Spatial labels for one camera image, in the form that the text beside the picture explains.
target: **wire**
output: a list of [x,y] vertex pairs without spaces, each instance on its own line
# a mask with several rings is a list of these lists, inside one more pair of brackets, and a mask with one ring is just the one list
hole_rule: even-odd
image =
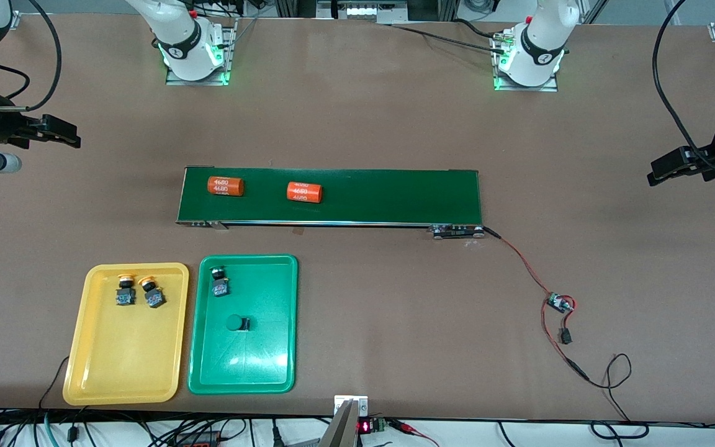
[[473,31],[476,34],[479,34],[482,37],[487,37],[488,39],[492,39],[495,34],[500,34],[502,31],[496,31],[495,33],[485,33],[484,31],[481,31],[479,28],[476,28],[473,23],[468,22],[468,20],[462,19],[462,18],[455,18],[454,23],[462,23],[463,25],[466,25],[468,28],[470,28],[471,31]]
[[493,0],[465,0],[465,7],[474,12],[485,12],[493,8]]
[[57,439],[54,438],[54,432],[52,432],[51,425],[48,424],[48,411],[43,414],[43,426],[46,427],[46,435],[48,435],[48,440],[51,441],[51,444],[54,447],[60,447],[60,445],[57,444]]
[[443,40],[443,42],[454,43],[455,45],[462,45],[462,46],[468,47],[468,48],[476,48],[476,49],[480,49],[483,51],[489,51],[490,53],[498,53],[498,54],[504,53],[504,50],[502,50],[500,48],[484,47],[481,45],[475,45],[474,43],[462,42],[461,40],[449,39],[448,37],[438,36],[438,35],[432,34],[432,33],[426,33],[426,31],[420,31],[419,29],[406,28],[405,26],[394,26],[394,25],[388,25],[388,26],[390,26],[391,28],[394,28],[394,29],[403,29],[405,31],[420,34],[422,36],[432,37],[433,39]]
[[[545,333],[545,335],[548,339],[548,342],[550,342],[551,346],[553,346],[554,350],[556,350],[556,353],[558,353],[559,356],[562,358],[562,360],[564,360],[564,362],[567,363],[567,365],[573,371],[575,371],[576,374],[578,374],[582,379],[584,379],[584,381],[587,382],[587,384],[590,384],[596,388],[600,388],[601,390],[608,391],[608,398],[610,398],[612,404],[614,405],[614,410],[617,413],[619,413],[620,416],[625,418],[625,421],[630,422],[631,419],[628,418],[625,411],[618,404],[618,402],[614,398],[614,394],[612,391],[615,388],[619,388],[619,386],[621,386],[622,384],[625,383],[625,381],[627,381],[628,379],[631,378],[631,374],[633,374],[633,366],[631,365],[630,357],[628,357],[627,354],[625,354],[625,353],[620,353],[620,354],[616,354],[615,356],[613,356],[611,361],[608,362],[608,364],[606,365],[606,368],[605,368],[605,373],[603,375],[603,382],[606,382],[607,385],[603,385],[602,383],[598,384],[597,382],[594,382],[592,379],[590,379],[588,374],[585,373],[584,370],[581,369],[581,367],[578,365],[578,363],[574,362],[573,359],[570,359],[570,357],[568,357],[564,353],[564,351],[562,351],[562,348],[559,347],[559,343],[556,342],[556,339],[554,339],[553,334],[551,334],[550,329],[548,329],[548,326],[545,322],[545,309],[548,306],[548,304],[547,304],[548,298],[552,294],[551,290],[548,289],[547,286],[545,286],[545,284],[542,282],[542,279],[539,278],[539,275],[537,274],[537,272],[534,271],[534,267],[532,267],[531,264],[528,263],[528,260],[526,260],[526,257],[523,255],[523,252],[521,252],[519,249],[517,249],[517,247],[514,246],[511,242],[509,242],[508,240],[505,240],[505,238],[501,237],[501,235],[499,235],[497,232],[494,232],[491,228],[482,227],[482,229],[485,232],[491,234],[492,237],[495,237],[495,238],[497,238],[497,240],[500,240],[503,243],[505,243],[509,248],[513,249],[513,251],[518,255],[520,260],[523,261],[523,264],[526,267],[526,271],[528,271],[528,274],[529,274],[529,276],[531,276],[531,279],[533,279],[534,282],[537,283],[537,286],[539,286],[539,288],[545,292],[545,298],[544,298],[544,300],[542,300],[542,305],[539,308],[540,323],[542,325],[542,331]],[[572,305],[573,305],[573,311],[574,311],[575,306],[576,306],[575,299],[573,297],[569,297],[567,295],[562,295],[562,297],[564,297],[565,299],[571,300]],[[562,323],[564,323],[564,325],[567,323],[567,317],[569,317],[569,316],[570,315],[565,316],[564,320],[562,320]],[[625,361],[627,362],[627,374],[625,374],[625,376],[621,380],[619,380],[615,384],[612,384],[611,368],[613,367],[614,363],[616,363],[621,358],[625,359]]]
[[504,436],[504,441],[507,441],[507,444],[509,444],[509,447],[515,447],[513,442],[509,440],[509,436],[506,433],[506,430],[504,430],[504,424],[502,424],[501,421],[498,421],[498,427],[501,429],[501,434]]
[[13,93],[8,94],[8,96],[5,96],[5,98],[12,99],[12,98],[15,98],[16,96],[18,96],[18,94],[22,94],[23,91],[25,91],[26,88],[29,87],[29,83],[32,82],[32,80],[29,79],[29,75],[24,73],[21,70],[17,70],[15,68],[10,68],[10,67],[7,67],[6,65],[1,65],[1,64],[0,64],[0,70],[8,71],[8,73],[18,75],[24,79],[23,85],[20,86],[20,88],[18,90],[14,91]]
[[413,434],[413,436],[419,436],[419,438],[424,438],[424,439],[430,441],[432,444],[435,444],[437,447],[440,447],[440,444],[438,444],[437,441],[435,441],[435,440],[432,439],[432,438],[429,438],[429,436],[426,436],[426,435],[424,435],[423,433],[420,433],[419,431],[415,431],[415,433]]
[[70,358],[70,356],[65,357],[65,359],[62,359],[62,362],[60,362],[59,367],[57,367],[57,372],[54,373],[54,379],[52,379],[51,385],[49,385],[48,388],[46,388],[46,391],[43,393],[42,396],[40,396],[40,400],[37,401],[37,409],[38,410],[43,410],[43,400],[45,400],[46,396],[48,396],[48,391],[51,391],[52,388],[54,388],[54,384],[56,384],[57,378],[60,376],[60,371],[62,371],[63,365],[65,365],[65,362],[67,362],[69,358]]
[[[598,429],[596,429],[595,425],[603,425],[610,433],[611,435],[601,435],[601,433],[598,432]],[[608,422],[604,421],[592,421],[590,422],[590,430],[592,430],[592,435],[597,436],[598,438],[604,439],[605,441],[616,441],[616,444],[618,444],[618,447],[624,447],[622,445],[622,440],[623,439],[641,439],[644,438],[645,436],[650,434],[650,425],[642,423],[642,424],[637,424],[637,427],[644,427],[644,432],[639,433],[638,435],[620,435],[619,433],[614,430],[614,427],[611,427],[611,424]]]
[[256,438],[253,435],[253,419],[248,419],[250,421],[250,442],[252,442],[253,447],[256,447]]
[[672,104],[669,102],[669,99],[667,99],[666,94],[664,94],[663,88],[661,88],[661,79],[659,79],[658,54],[659,49],[661,49],[661,40],[663,39],[663,34],[667,31],[667,26],[672,20],[673,15],[678,12],[678,8],[680,8],[680,6],[682,6],[685,2],[686,0],[678,0],[678,2],[675,3],[675,6],[673,6],[672,9],[669,11],[669,14],[667,14],[667,18],[664,19],[663,24],[658,31],[658,36],[655,38],[655,45],[653,46],[652,57],[653,82],[655,83],[655,90],[658,91],[658,96],[659,98],[661,98],[661,102],[663,102],[664,107],[667,108],[669,114],[672,115],[672,119],[675,120],[675,124],[678,125],[678,130],[680,130],[680,133],[683,134],[683,138],[685,138],[687,144],[689,144],[689,148],[692,154],[696,158],[699,158],[701,161],[703,161],[703,163],[706,164],[707,167],[715,170],[715,164],[712,164],[712,162],[709,161],[709,159],[707,159],[707,157],[704,156],[697,148],[697,145],[695,144],[695,141],[693,141],[693,139],[691,138],[691,135],[689,135],[689,131],[687,131],[686,126],[683,125],[683,121],[681,121],[680,117],[678,116],[678,113],[675,111],[675,108],[672,107]]
[[60,36],[57,35],[57,30],[54,28],[54,23],[52,23],[52,20],[48,18],[48,14],[46,14],[45,11],[43,11],[43,8],[40,7],[40,5],[37,3],[37,0],[29,0],[30,3],[32,3],[32,6],[34,6],[35,9],[37,9],[38,14],[40,14],[40,17],[43,17],[43,20],[46,22],[46,25],[48,25],[48,30],[51,31],[52,33],[52,38],[54,39],[54,49],[56,50],[56,68],[54,68],[54,80],[52,80],[52,85],[48,89],[48,93],[46,93],[46,96],[43,97],[43,99],[40,100],[37,104],[31,107],[26,107],[26,110],[28,111],[33,111],[37,110],[43,105],[48,102],[49,99],[52,98],[54,95],[54,91],[57,89],[57,84],[60,82],[60,73],[62,73],[62,48],[60,47]]
[[242,433],[245,432],[245,430],[247,430],[247,421],[245,421],[244,419],[241,419],[241,423],[244,424],[244,425],[241,426],[241,430],[239,430],[239,433],[236,433],[236,434],[233,435],[233,436],[222,436],[222,429],[225,428],[225,425],[227,425],[229,421],[230,421],[230,419],[228,419],[224,424],[222,424],[222,427],[219,428],[219,438],[220,438],[221,441],[223,441],[223,442],[224,442],[224,441],[230,441],[231,439],[236,438],[236,436],[241,435]]
[[247,23],[247,26],[245,27],[244,31],[239,33],[238,36],[236,36],[235,39],[233,39],[233,42],[230,44],[230,46],[236,46],[236,42],[239,42],[239,39],[241,39],[242,36],[244,36],[245,33],[247,33],[248,30],[250,30],[250,27],[255,25],[255,23],[258,21],[258,16],[261,15],[261,10],[258,9],[256,11],[256,15],[253,16],[253,20],[250,20],[250,23]]
[[91,444],[93,447],[98,447],[98,446],[96,445],[96,440],[93,439],[93,435],[92,435],[92,433],[90,433],[90,428],[88,427],[88,422],[85,421],[85,422],[82,422],[82,424],[84,425],[84,431],[87,432],[87,434],[88,434],[88,439],[90,440],[90,444]]

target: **table surface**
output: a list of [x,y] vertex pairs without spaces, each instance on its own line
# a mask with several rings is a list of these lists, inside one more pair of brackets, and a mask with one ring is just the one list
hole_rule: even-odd
[[[181,261],[196,278],[207,255],[291,253],[292,391],[182,385],[139,408],[327,414],[334,394],[367,394],[372,412],[400,417],[618,418],[551,348],[542,292],[494,238],[174,223],[185,165],[477,169],[485,223],[580,303],[568,356],[599,381],[613,354],[629,354],[615,397],[633,419],[715,422],[715,181],[647,186],[650,161],[683,144],[650,78],[655,28],[579,26],[559,93],[497,93],[480,51],[365,22],[260,20],[229,87],[179,88],[165,87],[141,17],[52,18],[63,74],[42,112],[77,124],[83,149],[7,148],[24,167],[0,175],[0,407],[37,404],[93,266]],[[462,25],[421,26],[482,43]],[[681,27],[662,50],[664,88],[704,144],[715,43]],[[54,49],[39,17],[0,43],[0,62],[32,77],[19,104],[43,96]],[[17,85],[0,73],[0,93]],[[187,318],[181,384],[190,334]],[[46,405],[65,405],[60,388]]]

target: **green tray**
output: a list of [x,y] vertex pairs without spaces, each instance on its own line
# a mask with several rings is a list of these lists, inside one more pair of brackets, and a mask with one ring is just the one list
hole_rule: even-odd
[[[210,176],[245,182],[243,196],[207,190]],[[290,181],[321,184],[322,203],[287,200]],[[479,173],[469,170],[266,169],[188,166],[177,223],[191,226],[482,225]]]
[[[224,266],[229,294],[211,292],[211,268]],[[250,320],[230,331],[229,316]],[[294,386],[297,260],[292,255],[211,255],[202,260],[192,329],[193,394],[286,393]]]

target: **cylindrical battery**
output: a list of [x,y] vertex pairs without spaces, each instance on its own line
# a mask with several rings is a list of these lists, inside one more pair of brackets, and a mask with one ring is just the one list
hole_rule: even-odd
[[208,190],[219,196],[241,196],[245,193],[245,182],[230,176],[210,176]]
[[321,184],[299,183],[290,181],[286,189],[286,198],[290,201],[313,202],[315,204],[322,201]]

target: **green conveyor belt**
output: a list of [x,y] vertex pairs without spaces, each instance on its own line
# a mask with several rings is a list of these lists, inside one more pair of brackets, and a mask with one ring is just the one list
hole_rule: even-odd
[[[207,190],[210,176],[241,178],[243,196]],[[290,181],[321,184],[321,203],[290,201]],[[479,173],[471,170],[187,167],[179,224],[428,227],[482,224]]]

